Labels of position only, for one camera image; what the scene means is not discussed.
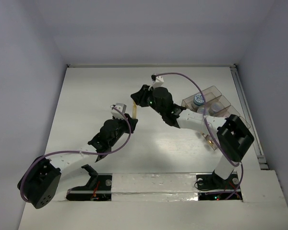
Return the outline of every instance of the screw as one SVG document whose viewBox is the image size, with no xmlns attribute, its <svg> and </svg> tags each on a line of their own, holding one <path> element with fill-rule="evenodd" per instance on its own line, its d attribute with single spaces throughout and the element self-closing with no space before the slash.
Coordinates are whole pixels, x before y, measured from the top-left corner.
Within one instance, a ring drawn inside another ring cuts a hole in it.
<svg viewBox="0 0 288 230">
<path fill-rule="evenodd" d="M 111 186 L 112 181 L 111 180 L 106 180 L 106 186 Z"/>
<path fill-rule="evenodd" d="M 239 180 L 238 180 L 237 178 L 232 179 L 232 182 L 233 182 L 235 185 L 239 184 Z"/>
</svg>

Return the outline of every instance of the wall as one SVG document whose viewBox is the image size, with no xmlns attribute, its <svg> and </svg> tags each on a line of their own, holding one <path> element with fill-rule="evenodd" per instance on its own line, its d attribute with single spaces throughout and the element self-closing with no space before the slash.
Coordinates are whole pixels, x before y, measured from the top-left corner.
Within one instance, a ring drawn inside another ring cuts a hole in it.
<svg viewBox="0 0 288 230">
<path fill-rule="evenodd" d="M 0 230 L 18 229 L 16 185 L 45 151 L 66 70 L 32 1 L 0 0 Z"/>
<path fill-rule="evenodd" d="M 69 64 L 232 64 L 274 0 L 35 1 Z"/>
<path fill-rule="evenodd" d="M 288 0 L 277 0 L 239 62 L 239 74 L 271 169 L 288 203 Z"/>
</svg>

